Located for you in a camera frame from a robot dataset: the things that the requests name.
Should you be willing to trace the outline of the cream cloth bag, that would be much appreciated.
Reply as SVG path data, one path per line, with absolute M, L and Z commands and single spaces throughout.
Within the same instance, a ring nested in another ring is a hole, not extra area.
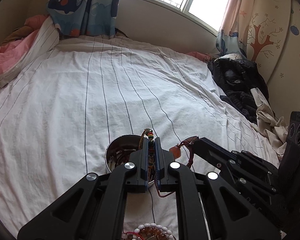
M 288 125 L 286 125 L 284 117 L 275 119 L 269 102 L 258 88 L 252 88 L 250 91 L 257 106 L 257 124 L 254 125 L 254 129 L 269 140 L 281 160 L 287 146 Z

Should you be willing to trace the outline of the round silver metal tin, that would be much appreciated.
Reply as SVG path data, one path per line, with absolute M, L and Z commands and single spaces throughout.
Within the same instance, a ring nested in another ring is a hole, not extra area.
M 113 140 L 107 147 L 104 159 L 106 163 L 106 173 L 111 173 L 114 168 L 129 161 L 130 155 L 139 150 L 142 137 L 136 134 L 122 135 Z M 148 185 L 153 186 L 155 181 L 155 153 L 154 141 L 150 140 L 148 144 Z

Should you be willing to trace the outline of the black jacket pile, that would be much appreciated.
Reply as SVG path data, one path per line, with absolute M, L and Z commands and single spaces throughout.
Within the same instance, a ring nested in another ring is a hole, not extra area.
M 258 72 L 257 64 L 245 59 L 219 57 L 208 62 L 207 66 L 215 83 L 225 93 L 221 99 L 256 124 L 257 105 L 251 89 L 258 88 L 269 99 L 268 87 Z

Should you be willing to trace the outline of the white striped duvet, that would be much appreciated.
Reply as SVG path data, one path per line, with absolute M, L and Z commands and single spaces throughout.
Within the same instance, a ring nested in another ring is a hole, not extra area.
M 207 65 L 125 37 L 59 39 L 51 19 L 0 89 L 0 220 L 12 236 L 88 172 L 108 145 L 151 128 L 168 150 L 197 135 L 273 165 L 269 140 L 221 100 Z

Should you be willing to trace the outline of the pink right curtain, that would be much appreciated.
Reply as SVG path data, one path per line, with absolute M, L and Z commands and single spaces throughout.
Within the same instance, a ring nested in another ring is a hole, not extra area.
M 216 38 L 220 55 L 236 53 L 247 57 L 248 26 L 254 0 L 229 0 Z

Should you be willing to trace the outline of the tree decorated wardrobe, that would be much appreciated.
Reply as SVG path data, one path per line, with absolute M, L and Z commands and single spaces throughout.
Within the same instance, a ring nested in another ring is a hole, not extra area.
M 300 111 L 300 4 L 297 0 L 254 0 L 248 58 L 257 63 L 277 117 Z

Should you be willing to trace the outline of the pink blanket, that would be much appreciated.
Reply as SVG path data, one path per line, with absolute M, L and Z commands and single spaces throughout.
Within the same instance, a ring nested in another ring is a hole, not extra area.
M 31 26 L 36 31 L 21 40 L 10 42 L 4 46 L 0 45 L 0 75 L 12 70 L 29 51 L 38 35 L 39 29 L 47 18 L 48 15 L 36 15 L 26 19 L 24 25 Z

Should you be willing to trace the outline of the brown cloth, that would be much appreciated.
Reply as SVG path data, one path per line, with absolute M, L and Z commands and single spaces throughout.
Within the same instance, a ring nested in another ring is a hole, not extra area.
M 10 35 L 8 35 L 1 43 L 2 46 L 17 40 L 21 40 L 26 38 L 31 33 L 36 31 L 36 29 L 32 28 L 31 26 L 24 25 L 23 27 L 15 29 Z

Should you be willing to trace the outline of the whale print curtain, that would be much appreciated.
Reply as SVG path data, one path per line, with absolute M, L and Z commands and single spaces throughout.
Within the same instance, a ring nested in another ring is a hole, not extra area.
M 64 36 L 115 36 L 120 0 L 48 0 L 47 12 Z

